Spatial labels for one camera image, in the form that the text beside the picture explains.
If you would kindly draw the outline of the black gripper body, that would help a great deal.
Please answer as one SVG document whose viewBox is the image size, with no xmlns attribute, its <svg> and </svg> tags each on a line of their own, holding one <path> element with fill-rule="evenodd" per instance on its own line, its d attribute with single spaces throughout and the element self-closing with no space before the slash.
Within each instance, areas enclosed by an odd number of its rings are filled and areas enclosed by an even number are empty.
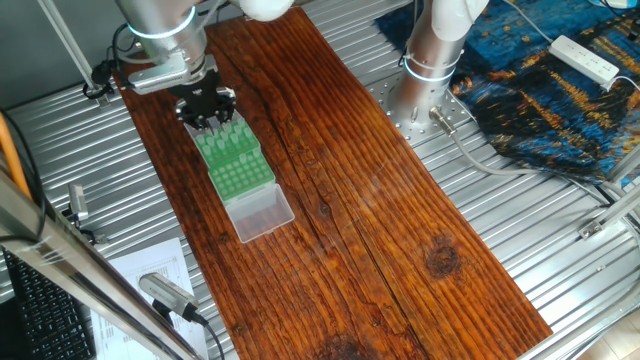
<svg viewBox="0 0 640 360">
<path fill-rule="evenodd" d="M 217 93 L 220 81 L 219 73 L 211 70 L 193 84 L 171 87 L 169 93 L 183 99 L 194 113 L 214 113 L 222 103 Z"/>
</svg>

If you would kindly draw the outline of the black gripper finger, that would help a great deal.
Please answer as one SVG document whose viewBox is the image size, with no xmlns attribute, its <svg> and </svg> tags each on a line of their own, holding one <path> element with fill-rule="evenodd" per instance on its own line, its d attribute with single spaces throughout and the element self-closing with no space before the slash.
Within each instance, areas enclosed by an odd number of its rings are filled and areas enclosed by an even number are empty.
<svg viewBox="0 0 640 360">
<path fill-rule="evenodd" d="M 207 118 L 194 112 L 184 99 L 180 99 L 175 106 L 177 119 L 194 130 L 209 128 Z"/>
<path fill-rule="evenodd" d="M 212 128 L 219 129 L 233 117 L 237 103 L 236 93 L 230 87 L 218 87 L 216 89 L 215 100 Z"/>
</svg>

